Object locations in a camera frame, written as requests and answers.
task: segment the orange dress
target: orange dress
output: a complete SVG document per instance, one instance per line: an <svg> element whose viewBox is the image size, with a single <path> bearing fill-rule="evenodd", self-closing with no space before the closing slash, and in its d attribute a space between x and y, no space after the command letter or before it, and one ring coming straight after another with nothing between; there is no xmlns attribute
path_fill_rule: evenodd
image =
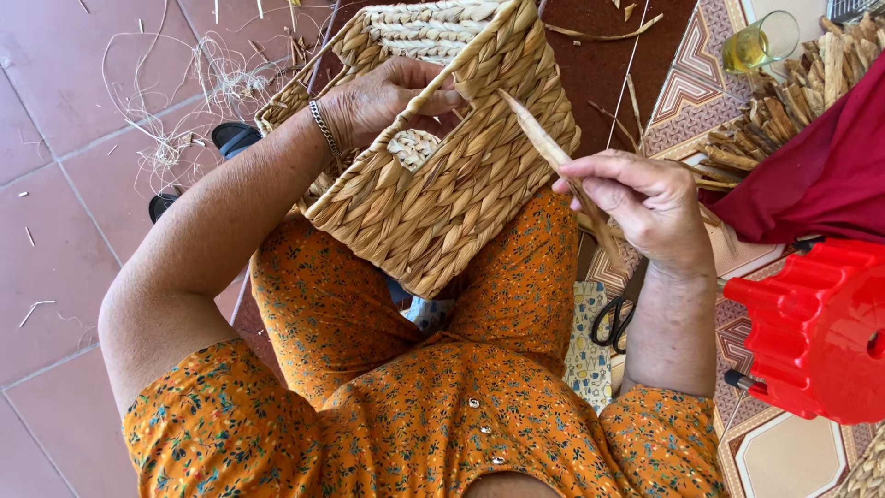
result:
<svg viewBox="0 0 885 498"><path fill-rule="evenodd" d="M535 194L425 338L377 268L291 215L251 263L288 386L241 339L147 386L123 421L141 496L457 495L496 471L563 496L726 495L712 401L637 386L597 418L561 380L575 234L567 199Z"/></svg>

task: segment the hand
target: hand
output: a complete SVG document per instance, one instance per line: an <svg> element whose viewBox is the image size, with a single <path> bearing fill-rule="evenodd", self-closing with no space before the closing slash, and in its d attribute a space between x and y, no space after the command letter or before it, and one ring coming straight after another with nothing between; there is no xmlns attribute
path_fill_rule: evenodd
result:
<svg viewBox="0 0 885 498"><path fill-rule="evenodd" d="M715 275L690 172L670 161L612 150L574 160L560 172L582 178L587 195L659 270L674 277ZM566 193L568 184L560 178L553 190ZM572 209L580 209L576 199Z"/></svg>
<svg viewBox="0 0 885 498"><path fill-rule="evenodd" d="M329 91L317 102L319 112L342 151L364 147L390 126L442 70L442 66L413 58L390 58L368 74ZM450 78L418 110L409 128L443 138L459 122L452 110L465 103Z"/></svg>

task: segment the black scissors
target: black scissors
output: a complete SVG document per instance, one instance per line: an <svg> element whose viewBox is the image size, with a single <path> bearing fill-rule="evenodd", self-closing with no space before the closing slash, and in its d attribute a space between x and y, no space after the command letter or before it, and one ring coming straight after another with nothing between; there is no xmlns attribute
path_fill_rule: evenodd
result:
<svg viewBox="0 0 885 498"><path fill-rule="evenodd" d="M623 337L624 332L627 330L630 321L633 320L633 313L636 311L636 302L639 300L639 292L643 289L643 282L645 281L645 270L648 267L649 259L643 256L639 261L639 266L636 267L633 276L631 276L630 280L627 282L627 286L624 288L624 293L620 296L615 296L614 299L606 303L602 311L600 311L599 314L596 315L596 318L593 319L593 328L590 329L590 340L599 346L611 346L617 354L627 353L627 349L622 348L618 343L620 342L620 338ZM627 312L626 316L621 317L620 310L624 306L624 302L628 300L633 306L630 308L630 311ZM614 318L612 319L612 327L609 335L607 338L599 338L599 324L602 322L603 317L612 311L614 311Z"/></svg>

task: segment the red plastic stool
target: red plastic stool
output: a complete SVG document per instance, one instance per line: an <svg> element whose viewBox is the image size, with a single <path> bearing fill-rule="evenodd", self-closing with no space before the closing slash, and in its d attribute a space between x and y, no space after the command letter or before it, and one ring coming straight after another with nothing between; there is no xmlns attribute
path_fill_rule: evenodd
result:
<svg viewBox="0 0 885 498"><path fill-rule="evenodd" d="M803 418L885 419L885 245L830 239L723 294L752 320L750 395Z"/></svg>

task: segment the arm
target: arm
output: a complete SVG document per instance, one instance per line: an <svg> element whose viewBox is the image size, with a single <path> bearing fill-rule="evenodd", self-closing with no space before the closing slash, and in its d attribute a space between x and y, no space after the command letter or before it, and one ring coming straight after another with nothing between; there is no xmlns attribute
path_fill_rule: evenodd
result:
<svg viewBox="0 0 885 498"><path fill-rule="evenodd" d="M442 68L393 58L319 101L344 150L371 143ZM462 101L439 90L411 123L444 134L428 116ZM441 120L450 123L450 117ZM307 110L218 167L176 201L124 265L98 321L117 407L194 351L237 337L213 299L332 159Z"/></svg>
<svg viewBox="0 0 885 498"><path fill-rule="evenodd" d="M621 392L642 384L711 398L716 268L691 174L668 161L618 151L575 160L562 174L584 177L587 195L650 260L627 335ZM568 187L559 180L554 190Z"/></svg>

